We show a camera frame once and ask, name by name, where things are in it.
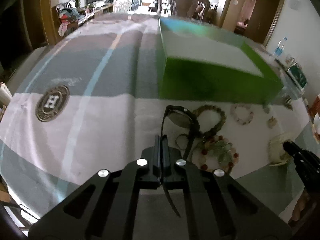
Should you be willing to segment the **black sunglasses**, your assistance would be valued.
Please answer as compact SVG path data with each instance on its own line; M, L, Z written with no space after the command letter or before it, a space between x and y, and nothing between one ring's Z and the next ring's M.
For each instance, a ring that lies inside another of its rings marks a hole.
M181 215L179 211L176 209L176 206L172 201L168 189L164 185L164 178L167 178L171 175L169 146L167 140L165 142L165 135L163 134L164 122L166 118L169 118L171 122L173 122L178 127L189 129L189 133L187 134L188 142L182 157L182 159L184 160L187 160L187 158L189 157L194 140L200 132L200 126L195 115L187 108L174 105L168 105L166 107L161 124L161 133L159 137L158 149L160 164L160 182L162 184L167 201L169 202L176 216L180 218Z

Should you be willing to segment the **gold brooch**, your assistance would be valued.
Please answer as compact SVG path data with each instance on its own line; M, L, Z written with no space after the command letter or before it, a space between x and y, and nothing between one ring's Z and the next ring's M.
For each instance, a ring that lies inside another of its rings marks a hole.
M278 123L277 119L274 116L272 116L270 119L268 119L267 126L269 129L273 129L277 123Z

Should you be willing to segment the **plaid tablecloth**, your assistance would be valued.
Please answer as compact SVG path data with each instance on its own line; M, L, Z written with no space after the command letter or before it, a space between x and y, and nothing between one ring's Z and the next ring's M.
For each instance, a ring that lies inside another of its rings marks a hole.
M299 88L285 67L249 38L279 75L270 103L162 99L159 16L101 16L59 42L22 82L1 121L1 176L35 218L20 239L319 239L319 192L307 192L293 158L270 166L269 141L292 142L319 157ZM142 151L154 145L168 105L199 122L165 119L163 134L181 152L177 183L140 189ZM278 123L269 129L274 116Z

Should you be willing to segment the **green white packet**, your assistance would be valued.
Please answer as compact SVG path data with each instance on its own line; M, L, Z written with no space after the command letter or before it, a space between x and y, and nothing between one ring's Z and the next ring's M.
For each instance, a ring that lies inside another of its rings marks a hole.
M304 75L302 68L298 62L291 65L288 70L287 74L291 77L293 82L300 90L304 90L306 85L308 84L306 76Z

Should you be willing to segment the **green cardboard box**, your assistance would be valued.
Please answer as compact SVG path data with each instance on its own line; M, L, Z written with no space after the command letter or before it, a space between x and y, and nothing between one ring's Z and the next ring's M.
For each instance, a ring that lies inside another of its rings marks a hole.
M270 103L283 83L249 40L177 18L158 20L158 91L162 99Z

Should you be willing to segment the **clear water bottle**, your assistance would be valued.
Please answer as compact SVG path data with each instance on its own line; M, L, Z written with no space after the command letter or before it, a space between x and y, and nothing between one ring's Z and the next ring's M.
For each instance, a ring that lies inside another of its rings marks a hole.
M287 37L283 37L279 43L277 44L277 47L275 48L273 55L274 57L280 57L285 49L285 45L287 42Z

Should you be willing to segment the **dark wooden chair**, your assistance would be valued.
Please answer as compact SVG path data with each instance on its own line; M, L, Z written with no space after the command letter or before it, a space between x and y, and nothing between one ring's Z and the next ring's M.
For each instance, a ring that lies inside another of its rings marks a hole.
M191 19L197 15L197 19L203 22L211 6L209 0L168 0L171 15ZM162 14L162 0L157 0L157 14Z

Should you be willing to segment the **wooden bench with clothes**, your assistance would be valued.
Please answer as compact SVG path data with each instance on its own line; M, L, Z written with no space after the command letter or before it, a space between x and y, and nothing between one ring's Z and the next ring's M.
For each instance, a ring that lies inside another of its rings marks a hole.
M84 22L87 16L84 9L76 6L76 0L69 0L64 3L59 3L55 9L60 21L58 34L61 37L65 37L70 24L79 25L80 23Z

